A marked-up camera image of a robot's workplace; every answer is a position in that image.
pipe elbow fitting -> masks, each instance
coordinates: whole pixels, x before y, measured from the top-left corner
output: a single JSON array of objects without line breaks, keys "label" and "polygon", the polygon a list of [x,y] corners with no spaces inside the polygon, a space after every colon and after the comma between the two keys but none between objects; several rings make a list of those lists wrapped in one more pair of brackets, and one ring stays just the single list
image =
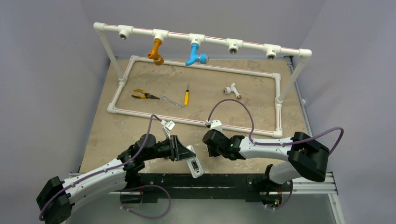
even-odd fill
[{"label": "pipe elbow fitting", "polygon": [[186,66],[190,66],[195,62],[199,62],[201,64],[206,64],[209,61],[209,57],[206,54],[197,54],[197,50],[199,49],[199,45],[194,43],[191,45],[191,53],[190,59],[185,62]]},{"label": "pipe elbow fitting", "polygon": [[223,93],[226,95],[230,94],[231,92],[235,93],[235,97],[237,99],[241,98],[239,92],[236,90],[235,83],[232,83],[230,87],[226,87],[223,89]]},{"label": "pipe elbow fitting", "polygon": [[272,138],[279,139],[281,137],[283,137],[283,129],[277,128],[272,134]]},{"label": "pipe elbow fitting", "polygon": [[153,49],[151,50],[151,53],[147,54],[147,57],[150,59],[153,59],[154,64],[156,65],[161,65],[163,64],[163,58],[160,54],[158,54],[158,48],[162,44],[162,41],[160,39],[156,39],[154,41],[154,46]]}]

pvc pipe frame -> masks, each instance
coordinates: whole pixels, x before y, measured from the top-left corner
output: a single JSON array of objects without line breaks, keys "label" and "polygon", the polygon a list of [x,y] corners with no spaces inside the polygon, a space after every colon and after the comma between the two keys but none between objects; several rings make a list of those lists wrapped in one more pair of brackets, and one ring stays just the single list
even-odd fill
[{"label": "pvc pipe frame", "polygon": [[[151,116],[150,113],[116,108],[115,104],[118,100],[118,97],[121,94],[122,89],[124,88],[124,86],[127,82],[127,79],[128,79],[128,76],[132,69],[133,64],[135,62],[153,63],[153,60],[145,58],[145,57],[131,56],[131,58],[129,60],[129,64],[127,66],[127,69],[125,70],[124,73],[122,73],[120,70],[120,67],[117,63],[117,60],[115,59],[114,53],[106,39],[104,32],[105,31],[122,32],[123,34],[126,34],[126,36],[128,37],[130,34],[156,36],[156,35],[158,35],[158,32],[161,31],[161,35],[163,38],[175,38],[175,39],[181,39],[181,40],[187,40],[187,41],[189,40],[189,36],[194,35],[194,34],[174,33],[174,32],[169,32],[169,31],[165,31],[165,30],[154,30],[153,31],[152,29],[135,28],[132,26],[125,26],[125,25],[108,25],[108,24],[98,23],[98,22],[94,23],[93,27],[95,28],[96,32],[98,33],[100,40],[102,41],[102,44],[105,48],[105,51],[106,51],[107,55],[109,56],[110,61],[113,64],[113,66],[117,72],[118,79],[120,81],[118,84],[117,91],[115,92],[112,101],[110,102],[109,106],[107,107],[107,111],[109,113],[119,113],[119,114],[131,115],[131,116],[136,116],[136,117],[149,118]],[[192,64],[188,67],[197,68],[197,69],[231,72],[231,73],[243,74],[243,75],[273,78],[275,80],[276,128],[274,131],[265,131],[265,130],[255,129],[253,131],[253,134],[271,136],[273,138],[281,138],[283,136],[282,102],[283,102],[284,98],[286,97],[286,95],[291,90],[291,88],[293,88],[293,84],[294,84],[295,80],[297,79],[298,75],[300,74],[301,70],[303,69],[304,65],[311,58],[312,52],[308,49],[290,49],[290,48],[283,48],[278,45],[244,42],[242,40],[235,40],[235,41],[238,42],[239,48],[257,49],[257,50],[262,50],[264,52],[266,52],[270,48],[270,49],[273,49],[274,51],[276,51],[277,54],[285,54],[285,55],[292,55],[292,56],[300,57],[301,61],[297,65],[296,69],[293,71],[293,74],[291,75],[291,77],[287,83],[286,89],[283,92],[281,92],[281,87],[280,87],[281,75],[278,73],[267,73],[267,72],[251,71],[251,70],[232,69],[232,68],[219,67],[219,66],[213,66],[213,65],[205,65],[205,64]],[[217,37],[209,37],[209,36],[204,36],[204,39],[202,42],[222,44],[222,45],[226,45],[226,46],[228,46],[230,44],[229,41],[227,41],[226,39],[217,38]],[[170,60],[165,60],[163,64],[186,67],[184,62],[177,62],[177,61],[170,61]],[[171,117],[171,116],[165,116],[165,115],[157,115],[157,116],[160,117],[161,119],[166,120],[166,121],[172,120],[177,123],[206,127],[205,121],[177,118],[177,117]],[[249,133],[251,131],[251,128],[232,126],[232,125],[223,125],[223,129],[229,130],[229,131],[242,132],[242,133]]]}]

blue faucet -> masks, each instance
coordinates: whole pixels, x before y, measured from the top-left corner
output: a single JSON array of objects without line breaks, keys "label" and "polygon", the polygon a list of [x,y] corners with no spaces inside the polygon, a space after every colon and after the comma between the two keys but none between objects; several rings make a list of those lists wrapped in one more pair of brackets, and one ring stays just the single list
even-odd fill
[{"label": "blue faucet", "polygon": [[192,65],[195,62],[201,63],[201,64],[206,64],[209,60],[209,57],[206,54],[201,54],[197,55],[197,50],[199,49],[199,45],[196,43],[193,43],[191,45],[191,54],[190,54],[190,59],[186,61],[186,66]]}]

gray wall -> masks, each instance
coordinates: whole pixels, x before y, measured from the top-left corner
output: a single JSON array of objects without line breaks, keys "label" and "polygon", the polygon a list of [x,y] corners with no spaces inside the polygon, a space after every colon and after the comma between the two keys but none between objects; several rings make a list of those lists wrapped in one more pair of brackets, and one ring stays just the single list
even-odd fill
[{"label": "gray wall", "polygon": [[[165,29],[249,42],[298,48],[314,23],[325,0],[81,0],[91,23],[131,25]],[[133,35],[122,41],[109,34],[116,55],[145,56],[153,38]],[[190,54],[190,43],[168,39],[160,47],[165,57]],[[226,46],[202,44],[199,50],[210,57],[265,57],[257,50],[241,49],[231,55]]]},{"label": "gray wall", "polygon": [[41,188],[78,170],[107,60],[77,0],[2,1],[0,223],[42,223]]},{"label": "gray wall", "polygon": [[396,218],[395,36],[394,0],[328,0],[301,46],[313,51],[298,79],[313,132],[345,128],[330,166],[351,224]]}]

wrench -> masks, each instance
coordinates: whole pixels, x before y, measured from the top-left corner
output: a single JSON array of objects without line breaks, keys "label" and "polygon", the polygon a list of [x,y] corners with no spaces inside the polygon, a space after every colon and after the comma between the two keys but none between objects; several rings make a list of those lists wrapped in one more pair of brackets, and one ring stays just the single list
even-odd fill
[{"label": "wrench", "polygon": [[166,100],[166,101],[168,101],[168,102],[170,102],[170,103],[173,103],[173,104],[176,105],[179,109],[182,109],[182,108],[184,107],[183,105],[180,105],[180,104],[178,104],[178,103],[175,103],[175,102],[173,102],[172,100],[166,98],[166,96],[163,96],[162,99],[163,99],[163,100]]}]

